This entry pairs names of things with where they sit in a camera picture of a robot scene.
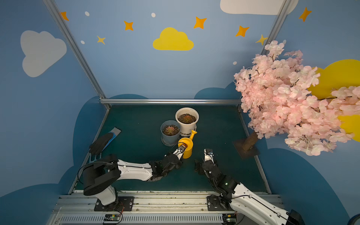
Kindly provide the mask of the yellow watering can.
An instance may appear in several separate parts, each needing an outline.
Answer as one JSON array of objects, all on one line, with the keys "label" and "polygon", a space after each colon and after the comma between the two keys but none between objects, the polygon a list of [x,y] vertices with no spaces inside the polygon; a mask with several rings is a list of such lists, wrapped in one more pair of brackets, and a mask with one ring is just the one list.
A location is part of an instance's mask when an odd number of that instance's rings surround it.
[{"label": "yellow watering can", "polygon": [[194,147],[194,143],[193,143],[193,138],[195,136],[195,134],[197,134],[196,131],[194,130],[191,130],[191,135],[190,137],[184,137],[184,138],[181,138],[179,141],[178,141],[178,146],[185,146],[185,151],[183,153],[183,158],[184,159],[188,159],[191,157],[192,155],[192,151],[193,151],[193,147]]}]

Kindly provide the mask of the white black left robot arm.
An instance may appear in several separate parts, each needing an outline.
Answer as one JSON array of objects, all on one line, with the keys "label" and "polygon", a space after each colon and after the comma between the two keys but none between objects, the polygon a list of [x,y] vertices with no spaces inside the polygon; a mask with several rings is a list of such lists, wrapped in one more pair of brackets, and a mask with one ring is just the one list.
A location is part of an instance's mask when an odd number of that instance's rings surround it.
[{"label": "white black left robot arm", "polygon": [[155,182],[167,176],[182,165],[183,151],[180,149],[165,155],[160,161],[137,164],[129,163],[111,154],[85,165],[82,171],[83,194],[96,197],[107,206],[117,201],[118,196],[112,184],[119,180],[140,180]]}]

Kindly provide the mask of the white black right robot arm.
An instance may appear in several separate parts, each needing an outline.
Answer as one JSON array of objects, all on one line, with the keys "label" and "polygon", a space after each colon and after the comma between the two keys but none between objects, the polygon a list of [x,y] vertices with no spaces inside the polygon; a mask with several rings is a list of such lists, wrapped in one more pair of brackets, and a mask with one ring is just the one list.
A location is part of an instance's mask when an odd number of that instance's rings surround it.
[{"label": "white black right robot arm", "polygon": [[286,211],[262,199],[242,183],[221,172],[211,160],[195,161],[195,171],[208,178],[219,194],[220,206],[239,212],[259,225],[303,225],[304,220],[295,210]]}]

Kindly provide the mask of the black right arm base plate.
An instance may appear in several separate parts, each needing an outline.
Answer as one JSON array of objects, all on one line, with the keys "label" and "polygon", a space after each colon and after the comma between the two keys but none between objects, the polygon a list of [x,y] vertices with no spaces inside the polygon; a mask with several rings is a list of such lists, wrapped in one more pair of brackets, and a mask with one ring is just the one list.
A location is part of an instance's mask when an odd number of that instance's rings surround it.
[{"label": "black right arm base plate", "polygon": [[241,197],[247,197],[248,195],[241,195],[228,199],[224,196],[210,195],[206,197],[208,211],[237,211],[239,206],[231,206],[232,203],[235,203],[235,200],[239,200]]}]

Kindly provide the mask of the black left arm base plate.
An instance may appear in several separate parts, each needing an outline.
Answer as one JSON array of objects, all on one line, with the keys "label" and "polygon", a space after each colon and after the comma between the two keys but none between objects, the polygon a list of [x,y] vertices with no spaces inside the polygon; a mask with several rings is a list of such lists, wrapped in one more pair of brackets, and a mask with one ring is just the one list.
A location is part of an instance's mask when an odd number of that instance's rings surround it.
[{"label": "black left arm base plate", "polygon": [[95,212],[131,212],[134,205],[134,197],[133,196],[119,196],[115,202],[109,205],[103,205],[101,201],[98,199],[94,211]]}]

